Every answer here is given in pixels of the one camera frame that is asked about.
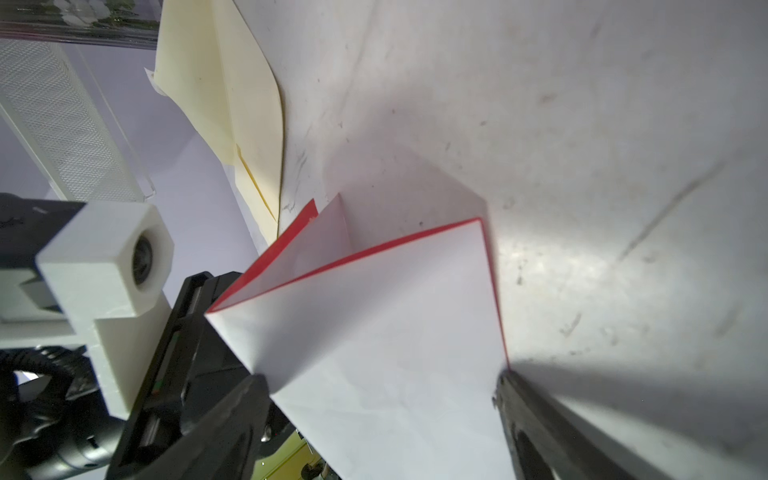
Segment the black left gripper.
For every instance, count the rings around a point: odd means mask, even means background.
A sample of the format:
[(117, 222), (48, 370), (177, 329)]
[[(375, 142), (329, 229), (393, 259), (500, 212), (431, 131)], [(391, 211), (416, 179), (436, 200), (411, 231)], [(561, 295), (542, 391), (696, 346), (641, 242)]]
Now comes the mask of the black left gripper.
[[(136, 474), (190, 434), (218, 402), (253, 375), (205, 317), (206, 310), (239, 276), (237, 272), (219, 276), (202, 272), (185, 279), (107, 478), (136, 479)], [(257, 461), (275, 454), (293, 432), (293, 424), (271, 400), (254, 468)]]

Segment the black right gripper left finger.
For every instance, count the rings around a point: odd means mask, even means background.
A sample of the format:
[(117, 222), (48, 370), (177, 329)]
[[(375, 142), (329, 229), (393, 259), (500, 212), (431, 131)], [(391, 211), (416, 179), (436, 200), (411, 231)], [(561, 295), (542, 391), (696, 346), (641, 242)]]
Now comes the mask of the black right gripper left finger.
[(190, 434), (134, 477), (149, 480), (251, 478), (270, 403), (264, 376), (245, 378)]

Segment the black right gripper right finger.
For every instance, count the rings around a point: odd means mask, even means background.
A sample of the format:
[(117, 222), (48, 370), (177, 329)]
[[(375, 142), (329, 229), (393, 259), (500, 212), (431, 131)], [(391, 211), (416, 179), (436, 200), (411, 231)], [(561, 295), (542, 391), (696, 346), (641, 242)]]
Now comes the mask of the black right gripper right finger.
[(631, 479), (520, 374), (502, 371), (498, 410), (518, 479)]

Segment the white sheet of paper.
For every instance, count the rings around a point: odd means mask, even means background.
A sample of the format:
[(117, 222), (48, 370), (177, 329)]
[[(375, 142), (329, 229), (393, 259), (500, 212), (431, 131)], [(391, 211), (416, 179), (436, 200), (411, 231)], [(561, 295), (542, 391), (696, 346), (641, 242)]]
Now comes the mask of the white sheet of paper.
[(357, 250), (340, 198), (308, 204), (206, 316), (342, 478), (513, 477), (480, 219)]

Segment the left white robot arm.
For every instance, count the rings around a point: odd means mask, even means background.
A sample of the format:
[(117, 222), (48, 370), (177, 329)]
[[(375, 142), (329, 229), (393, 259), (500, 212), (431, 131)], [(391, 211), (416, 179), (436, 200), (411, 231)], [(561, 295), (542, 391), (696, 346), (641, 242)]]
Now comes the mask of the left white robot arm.
[(248, 479), (294, 427), (206, 320), (237, 274), (163, 291), (148, 203), (1, 197), (1, 475)]

